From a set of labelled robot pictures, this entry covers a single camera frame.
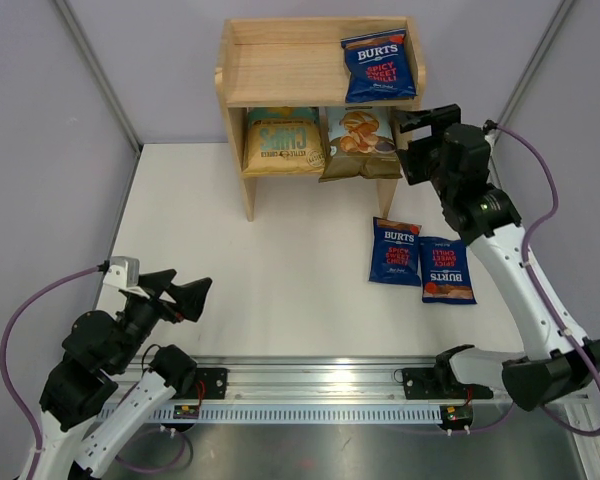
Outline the light blue cassava chips bag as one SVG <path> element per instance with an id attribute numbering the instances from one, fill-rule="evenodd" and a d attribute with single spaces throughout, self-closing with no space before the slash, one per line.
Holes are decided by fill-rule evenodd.
<path id="1" fill-rule="evenodd" d="M 387 107 L 327 107 L 327 158 L 320 182 L 400 179 Z"/>

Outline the aluminium frame post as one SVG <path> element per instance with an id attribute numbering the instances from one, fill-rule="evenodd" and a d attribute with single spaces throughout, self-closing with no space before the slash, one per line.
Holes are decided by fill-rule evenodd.
<path id="1" fill-rule="evenodd" d="M 71 2 L 67 0 L 51 0 L 50 5 L 54 8 L 61 24 L 66 29 L 76 52 L 91 75 L 97 90 L 133 151 L 135 158 L 139 159 L 143 149 L 143 142 L 140 140 L 118 95 L 113 89 Z"/>
<path id="2" fill-rule="evenodd" d="M 558 3 L 505 106 L 495 120 L 498 126 L 506 126 L 519 109 L 551 48 L 578 4 L 578 0 L 561 0 Z"/>

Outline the blue burts chips bag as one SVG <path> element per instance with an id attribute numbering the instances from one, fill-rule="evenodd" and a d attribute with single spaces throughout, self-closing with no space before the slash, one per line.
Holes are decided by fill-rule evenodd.
<path id="1" fill-rule="evenodd" d="M 419 234 L 421 226 L 373 218 L 373 248 L 369 281 L 420 287 Z"/>
<path id="2" fill-rule="evenodd" d="M 421 237 L 419 253 L 423 303 L 476 304 L 462 240 Z"/>
<path id="3" fill-rule="evenodd" d="M 405 28 L 345 38 L 341 41 L 349 71 L 345 102 L 413 98 L 416 85 L 406 55 Z"/>

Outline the left aluminium frame post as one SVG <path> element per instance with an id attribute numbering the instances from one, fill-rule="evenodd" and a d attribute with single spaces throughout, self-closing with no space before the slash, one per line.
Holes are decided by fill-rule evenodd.
<path id="1" fill-rule="evenodd" d="M 143 149 L 143 142 L 140 140 L 118 95 L 113 89 L 71 2 L 67 0 L 51 0 L 50 5 L 54 8 L 61 24 L 66 29 L 76 52 L 91 75 L 97 90 L 133 151 L 135 158 L 139 159 Z"/>

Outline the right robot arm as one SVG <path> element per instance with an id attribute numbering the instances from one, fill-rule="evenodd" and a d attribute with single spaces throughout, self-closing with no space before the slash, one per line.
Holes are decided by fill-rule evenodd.
<path id="1" fill-rule="evenodd" d="M 409 184 L 430 183 L 447 224 L 481 262 L 508 307 L 522 340 L 520 353 L 462 345 L 436 358 L 434 384 L 446 396 L 468 385 L 504 390 L 523 410 L 600 384 L 600 339 L 569 314 L 530 249 L 531 228 L 509 196 L 489 180 L 492 121 L 464 124 L 452 104 L 397 110 L 400 133 L 428 127 L 428 136 L 398 152 Z"/>

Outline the wooden two-tier shelf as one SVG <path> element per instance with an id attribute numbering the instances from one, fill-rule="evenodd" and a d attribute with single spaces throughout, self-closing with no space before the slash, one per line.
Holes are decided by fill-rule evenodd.
<path id="1" fill-rule="evenodd" d="M 243 174 L 248 109 L 344 105 L 349 73 L 341 40 L 397 28 L 406 31 L 406 57 L 416 95 L 385 104 L 399 110 L 418 110 L 426 91 L 427 72 L 416 21 L 410 16 L 225 21 L 215 88 L 248 221 L 254 219 L 257 186 L 256 178 Z"/>

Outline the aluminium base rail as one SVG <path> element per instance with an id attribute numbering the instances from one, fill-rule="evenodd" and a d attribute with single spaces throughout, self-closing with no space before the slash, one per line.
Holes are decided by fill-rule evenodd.
<path id="1" fill-rule="evenodd" d="M 201 368 L 228 371 L 224 405 L 408 404 L 404 368 L 427 367 L 413 356 L 198 356 Z"/>

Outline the right aluminium frame post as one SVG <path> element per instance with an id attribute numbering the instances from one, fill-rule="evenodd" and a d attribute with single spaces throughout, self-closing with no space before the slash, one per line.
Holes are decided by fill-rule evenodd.
<path id="1" fill-rule="evenodd" d="M 578 0 L 561 0 L 558 3 L 505 106 L 495 120 L 498 126 L 506 126 L 519 109 L 551 48 L 578 4 Z"/>

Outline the tan kettle chips bag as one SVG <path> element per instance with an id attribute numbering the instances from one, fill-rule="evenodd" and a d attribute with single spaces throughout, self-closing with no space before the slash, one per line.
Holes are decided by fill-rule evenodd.
<path id="1" fill-rule="evenodd" d="M 321 174 L 325 165 L 316 107 L 255 107 L 247 115 L 244 177 Z"/>

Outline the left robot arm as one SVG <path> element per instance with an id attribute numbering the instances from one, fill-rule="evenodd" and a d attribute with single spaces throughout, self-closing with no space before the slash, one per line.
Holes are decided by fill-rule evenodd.
<path id="1" fill-rule="evenodd" d="M 157 407 L 205 391 L 191 356 L 175 345 L 161 347 L 111 416 L 95 423 L 118 388 L 114 376 L 126 371 L 156 324 L 198 321 L 212 285 L 209 277 L 176 285 L 173 269 L 139 274 L 134 259 L 110 260 L 97 270 L 104 285 L 125 296 L 124 308 L 115 315 L 89 311 L 73 323 L 42 390 L 40 418 L 30 422 L 34 445 L 24 479 L 99 479 Z"/>

